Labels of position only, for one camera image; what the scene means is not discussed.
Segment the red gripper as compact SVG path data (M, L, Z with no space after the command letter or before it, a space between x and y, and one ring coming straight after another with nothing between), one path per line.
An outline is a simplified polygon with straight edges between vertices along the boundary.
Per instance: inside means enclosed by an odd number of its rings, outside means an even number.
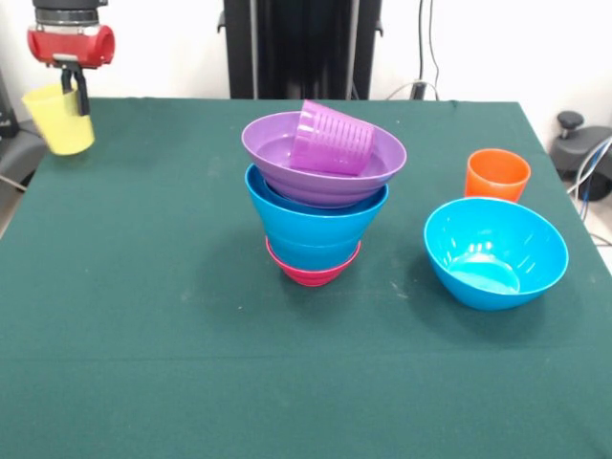
M116 50L112 29L105 25L88 27L32 26L27 32L27 42L33 57L44 64L57 66L75 62L86 69L97 69L110 64ZM90 115L90 100L85 75L80 67L73 70L77 86L78 112L82 117ZM72 71L61 70L63 94L73 91Z

